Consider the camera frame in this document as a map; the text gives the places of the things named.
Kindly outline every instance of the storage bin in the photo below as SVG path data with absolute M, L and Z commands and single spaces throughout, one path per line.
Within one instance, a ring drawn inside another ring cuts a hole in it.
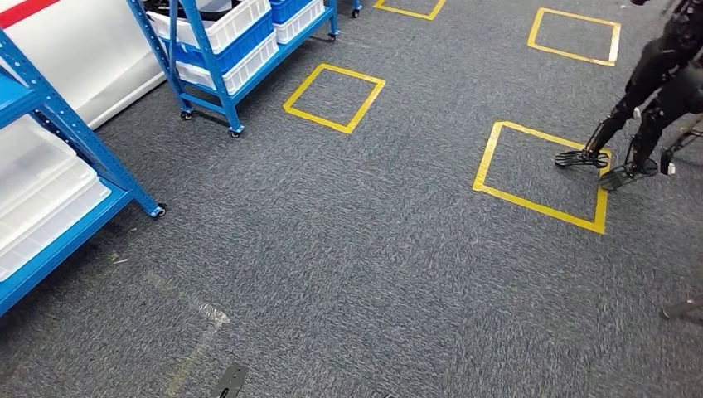
M 92 177 L 10 245 L 0 248 L 0 283 L 38 255 L 109 194 L 110 190 L 97 177 Z
M 324 0 L 313 0 L 284 24 L 274 24 L 277 41 L 280 44 L 288 44 L 323 12 L 325 12 Z
M 274 23 L 283 24 L 287 22 L 309 3 L 310 0 L 271 1 L 271 12 L 273 13 Z
M 262 41 L 252 52 L 244 57 L 242 61 L 237 63 L 234 68 L 222 76 L 225 80 L 227 92 L 230 95 L 234 95 L 276 54 L 276 52 L 278 52 L 278 50 L 279 46 L 276 44 L 276 32 L 272 32 L 269 37 Z M 181 76 L 181 79 L 215 90 L 215 84 L 212 82 L 210 72 L 206 69 L 181 62 L 176 63 L 176 68 L 178 68 L 178 74 Z
M 265 13 L 257 22 L 254 23 L 246 32 L 237 37 L 223 52 L 215 54 L 217 67 L 222 74 L 225 74 L 233 66 L 256 48 L 263 40 L 274 31 L 274 25 L 271 20 L 271 12 Z M 168 48 L 168 39 L 162 39 L 163 44 Z M 191 64 L 207 69 L 205 57 L 202 51 L 194 46 L 182 42 L 177 43 L 176 61 L 184 64 Z
M 220 11 L 225 7 L 231 7 L 231 0 L 214 0 L 202 7 L 201 10 Z M 212 52 L 215 54 L 223 52 L 237 37 L 246 32 L 269 11 L 271 11 L 271 4 L 268 0 L 243 0 L 219 21 L 203 21 Z M 147 12 L 147 14 L 153 21 L 152 25 L 157 34 L 161 38 L 169 40 L 171 38 L 169 17 L 155 12 Z M 177 42 L 200 48 L 187 19 L 179 18 L 176 28 Z
M 74 158 L 73 149 L 30 116 L 0 129 L 0 216 Z
M 73 157 L 56 175 L 45 177 L 14 206 L 0 211 L 0 250 L 50 215 L 97 173 L 78 157 Z

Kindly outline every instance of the shelf frame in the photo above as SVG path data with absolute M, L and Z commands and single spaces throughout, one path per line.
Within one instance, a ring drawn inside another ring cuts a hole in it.
M 166 205 L 156 203 L 144 191 L 3 29 L 0 29 L 0 58 L 13 72 L 0 66 L 0 129 L 25 114 L 31 115 L 49 133 L 70 145 L 110 190 L 98 206 L 0 282 L 2 316 L 131 201 L 136 201 L 151 217 L 162 216 Z
M 274 55 L 274 57 L 269 60 L 264 67 L 259 70 L 254 76 L 252 76 L 245 84 L 242 86 L 234 95 L 230 95 L 227 92 L 225 86 L 225 81 L 222 77 L 222 72 L 217 65 L 216 58 L 212 52 L 212 47 L 210 41 L 207 38 L 205 32 L 205 27 L 202 23 L 200 13 L 198 12 L 195 0 L 170 0 L 170 35 L 171 38 L 177 37 L 177 24 L 176 24 L 176 13 L 178 3 L 183 7 L 183 11 L 191 24 L 191 28 L 195 33 L 197 43 L 199 48 L 202 50 L 203 56 L 205 58 L 205 65 L 212 77 L 215 89 L 210 87 L 205 87 L 203 85 L 194 85 L 192 83 L 181 80 L 178 76 L 178 70 L 176 68 L 175 57 L 172 56 L 174 53 L 174 46 L 176 45 L 176 40 L 170 40 L 169 45 L 166 50 L 162 46 L 160 39 L 156 32 L 153 30 L 151 23 L 148 20 L 148 15 L 144 10 L 143 4 L 140 0 L 127 0 L 129 7 L 132 9 L 132 14 L 137 19 L 139 27 L 142 29 L 142 33 L 146 37 L 149 45 L 152 48 L 154 55 L 157 58 L 161 69 L 168 79 L 168 83 L 176 94 L 179 106 L 181 107 L 182 115 L 189 116 L 192 111 L 192 105 L 196 104 L 202 106 L 206 109 L 223 114 L 230 124 L 230 135 L 232 137 L 239 137 L 239 135 L 244 130 L 244 126 L 240 122 L 239 115 L 236 111 L 236 105 L 254 89 L 267 75 L 271 73 L 283 60 L 288 57 L 296 48 L 298 48 L 303 42 L 308 39 L 321 25 L 329 21 L 330 32 L 329 36 L 331 41 L 336 40 L 339 31 L 337 30 L 337 0 L 327 0 L 327 6 L 325 11 L 320 17 L 315 19 L 312 23 L 303 29 L 290 43 L 285 45 L 279 45 L 279 51 Z M 217 97 L 219 104 L 213 104 L 210 101 L 196 97 L 195 95 L 187 93 L 183 88 L 184 86 L 196 87 L 200 91 L 204 91 L 208 94 L 212 94 Z

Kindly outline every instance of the robot leg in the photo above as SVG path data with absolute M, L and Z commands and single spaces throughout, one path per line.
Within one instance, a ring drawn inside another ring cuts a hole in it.
M 601 153 L 601 149 L 632 118 L 635 108 L 643 104 L 670 78 L 669 72 L 678 65 L 676 54 L 665 50 L 662 43 L 660 38 L 650 41 L 644 47 L 625 87 L 625 96 L 615 105 L 610 115 L 600 122 L 583 149 L 556 156 L 557 166 L 589 165 L 603 168 L 608 165 L 608 156 Z
M 599 179 L 599 185 L 606 191 L 614 191 L 638 179 L 656 176 L 657 163 L 649 155 L 657 146 L 662 131 L 686 113 L 683 108 L 663 107 L 661 98 L 656 97 L 642 113 L 642 124 L 630 142 L 626 163 L 606 172 Z
M 659 162 L 660 171 L 662 174 L 669 174 L 669 164 L 674 158 L 674 153 L 689 146 L 696 141 L 697 138 L 703 137 L 703 131 L 697 129 L 698 124 L 703 123 L 703 114 L 699 114 L 686 127 L 681 128 L 681 134 L 662 151 L 662 158 Z
M 689 64 L 662 89 L 659 96 L 664 97 L 667 103 L 672 103 L 669 105 L 671 107 L 685 109 L 692 114 L 703 113 L 703 67 L 698 62 Z M 703 116 L 699 115 L 693 125 L 689 126 L 672 145 L 664 149 L 660 165 L 662 174 L 669 174 L 669 164 L 674 157 L 674 152 L 703 135 L 695 129 L 696 124 L 701 120 Z

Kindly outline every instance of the yellow tape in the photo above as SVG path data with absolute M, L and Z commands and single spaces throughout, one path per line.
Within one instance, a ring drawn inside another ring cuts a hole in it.
M 183 385 L 186 384 L 188 377 L 191 375 L 193 365 L 210 347 L 212 339 L 215 338 L 215 333 L 217 333 L 221 326 L 222 323 L 220 322 L 211 325 L 201 335 L 200 340 L 198 340 L 198 343 L 196 344 L 196 347 L 193 348 L 193 351 L 191 351 L 187 357 L 180 361 L 176 374 L 173 376 L 171 382 L 168 384 L 168 388 L 166 389 L 167 396 L 173 398 L 183 388 Z
M 605 233 L 605 215 L 608 207 L 608 193 L 603 188 L 598 188 L 598 193 L 596 194 L 595 217 L 593 221 L 590 221 L 578 218 L 576 216 L 572 216 L 571 214 L 564 213 L 563 211 L 558 211 L 548 206 L 543 206 L 538 203 L 534 203 L 533 201 L 528 201 L 527 199 L 523 199 L 521 197 L 516 197 L 515 195 L 512 195 L 510 193 L 503 192 L 496 188 L 487 187 L 485 185 L 486 176 L 488 175 L 488 169 L 491 167 L 491 159 L 493 158 L 493 154 L 496 151 L 498 138 L 501 135 L 501 130 L 503 127 L 515 129 L 517 131 L 542 138 L 552 143 L 558 143 L 569 148 L 581 149 L 584 147 L 580 143 L 575 143 L 573 141 L 569 141 L 568 139 L 555 137 L 547 133 L 542 133 L 541 131 L 529 129 L 525 126 L 520 126 L 519 124 L 513 122 L 496 122 L 493 125 L 491 135 L 488 137 L 486 150 L 483 152 L 483 158 L 481 160 L 481 163 L 478 165 L 476 179 L 473 180 L 473 190 L 479 192 L 486 192 L 488 195 L 501 198 L 504 201 L 509 201 L 510 203 L 526 207 L 530 210 L 540 212 L 544 215 L 554 217 L 558 220 L 566 221 L 570 224 L 574 224 L 575 226 L 585 228 L 586 230 L 597 232 L 599 234 Z M 609 150 L 604 149 L 603 152 L 607 153 L 610 157 Z M 606 172 L 608 172 L 608 170 L 610 170 L 610 164 L 600 170 L 600 175 L 604 175 Z
M 607 60 L 598 60 L 595 58 L 588 58 L 586 56 L 580 56 L 580 55 L 574 54 L 572 52 L 556 50 L 555 48 L 551 48 L 551 47 L 542 46 L 540 44 L 537 44 L 536 43 L 537 32 L 540 30 L 540 25 L 542 23 L 542 18 L 544 17 L 545 12 L 548 12 L 551 14 L 556 14 L 556 15 L 561 15 L 564 17 L 572 17 L 575 19 L 583 20 L 583 21 L 601 23 L 601 24 L 608 25 L 608 26 L 612 27 L 613 28 L 613 35 L 611 36 L 611 40 L 610 40 L 610 52 L 608 54 L 608 59 Z M 532 23 L 532 29 L 530 29 L 530 35 L 527 37 L 527 45 L 532 48 L 536 48 L 537 50 L 550 52 L 552 54 L 557 54 L 560 56 L 566 56 L 566 57 L 574 59 L 574 60 L 591 62 L 591 63 L 597 64 L 597 65 L 603 65 L 603 66 L 615 66 L 615 61 L 618 59 L 618 48 L 619 48 L 619 43 L 620 43 L 620 30 L 621 30 L 621 25 L 617 22 L 606 21 L 604 19 L 586 17 L 583 15 L 572 14 L 571 12 L 563 12 L 563 11 L 559 11 L 559 10 L 552 10 L 549 8 L 541 7 L 539 10 L 537 10 L 537 15 L 535 15 L 535 21 Z
M 438 0 L 437 4 L 435 4 L 434 8 L 432 9 L 432 12 L 430 12 L 427 15 L 419 14 L 417 12 L 412 12 L 412 11 L 401 10 L 401 9 L 395 8 L 395 7 L 386 6 L 386 5 L 384 5 L 385 0 L 378 0 L 376 2 L 376 4 L 374 4 L 374 8 L 378 8 L 378 9 L 384 10 L 384 11 L 397 12 L 399 14 L 407 15 L 409 17 L 416 17 L 416 18 L 426 19 L 428 21 L 433 21 L 437 17 L 437 14 L 439 14 L 439 10 L 441 10 L 442 7 L 444 6 L 444 1 L 445 0 Z
M 331 70 L 333 72 L 341 73 L 343 75 L 348 75 L 351 77 L 356 77 L 357 79 L 362 79 L 366 81 L 370 81 L 371 83 L 375 84 L 373 90 L 369 94 L 368 97 L 366 97 L 366 100 L 364 100 L 364 103 L 361 105 L 359 110 L 354 114 L 354 116 L 351 118 L 351 121 L 344 125 L 344 124 L 339 124 L 336 122 L 332 122 L 331 120 L 327 120 L 324 118 L 321 118 L 319 116 L 316 116 L 314 114 L 309 114 L 308 112 L 304 112 L 300 109 L 295 109 L 293 107 L 293 104 L 295 104 L 295 101 L 297 101 L 301 95 L 305 92 L 305 90 L 308 89 L 308 87 L 313 83 L 315 79 L 322 73 L 323 70 Z M 364 75 L 359 72 L 355 72 L 353 70 L 348 70 L 344 68 L 340 68 L 338 66 L 333 66 L 329 64 L 320 64 L 315 70 L 313 70 L 313 73 L 308 76 L 303 83 L 298 87 L 293 94 L 288 98 L 288 100 L 284 104 L 284 109 L 286 112 L 290 114 L 294 114 L 298 116 L 299 118 L 303 118 L 306 120 L 310 120 L 312 122 L 321 124 L 323 126 L 327 126 L 329 128 L 335 129 L 337 131 L 341 131 L 342 133 L 346 134 L 351 134 L 356 126 L 361 122 L 361 119 L 364 117 L 366 112 L 369 110 L 371 107 L 371 104 L 376 100 L 376 97 L 378 97 L 378 94 L 381 92 L 381 89 L 385 86 L 385 80 L 383 79 L 377 79 L 376 77 L 371 77 L 368 75 Z

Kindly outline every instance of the red stripe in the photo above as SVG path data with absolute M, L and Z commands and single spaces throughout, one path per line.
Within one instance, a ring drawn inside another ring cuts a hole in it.
M 49 7 L 59 0 L 25 0 L 15 7 L 0 12 L 0 28 L 7 29 L 22 19 Z

